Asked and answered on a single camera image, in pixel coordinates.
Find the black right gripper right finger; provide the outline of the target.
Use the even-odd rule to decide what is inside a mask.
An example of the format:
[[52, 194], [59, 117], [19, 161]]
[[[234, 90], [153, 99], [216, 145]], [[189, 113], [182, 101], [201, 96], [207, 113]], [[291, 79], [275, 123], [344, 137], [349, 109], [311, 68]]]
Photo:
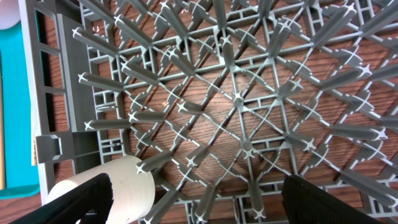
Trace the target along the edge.
[[290, 224], [375, 224], [379, 220], [297, 176], [284, 179], [283, 206]]

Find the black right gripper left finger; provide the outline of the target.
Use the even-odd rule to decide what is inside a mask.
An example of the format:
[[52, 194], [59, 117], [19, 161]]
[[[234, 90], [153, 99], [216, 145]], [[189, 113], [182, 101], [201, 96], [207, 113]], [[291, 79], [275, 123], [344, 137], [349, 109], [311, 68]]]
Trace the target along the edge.
[[13, 224], [105, 224], [113, 202], [109, 175], [101, 173], [50, 203], [14, 220]]

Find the cream ceramic cup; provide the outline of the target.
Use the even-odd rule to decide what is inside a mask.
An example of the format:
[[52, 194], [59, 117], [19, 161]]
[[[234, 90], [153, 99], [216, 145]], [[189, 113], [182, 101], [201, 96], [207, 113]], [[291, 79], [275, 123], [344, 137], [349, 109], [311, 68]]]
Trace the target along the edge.
[[106, 173], [112, 183], [114, 199], [106, 222], [136, 221], [149, 212], [155, 199], [154, 178], [150, 173], [138, 173], [136, 164], [140, 161], [134, 156], [124, 156], [76, 174], [57, 183], [46, 202], [50, 203], [94, 176]]

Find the pink bowl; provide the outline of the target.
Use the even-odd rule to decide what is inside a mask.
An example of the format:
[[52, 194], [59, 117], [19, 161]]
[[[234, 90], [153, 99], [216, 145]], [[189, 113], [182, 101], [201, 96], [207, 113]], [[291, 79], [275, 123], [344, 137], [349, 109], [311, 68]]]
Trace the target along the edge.
[[0, 29], [6, 30], [21, 20], [18, 0], [1, 0]]

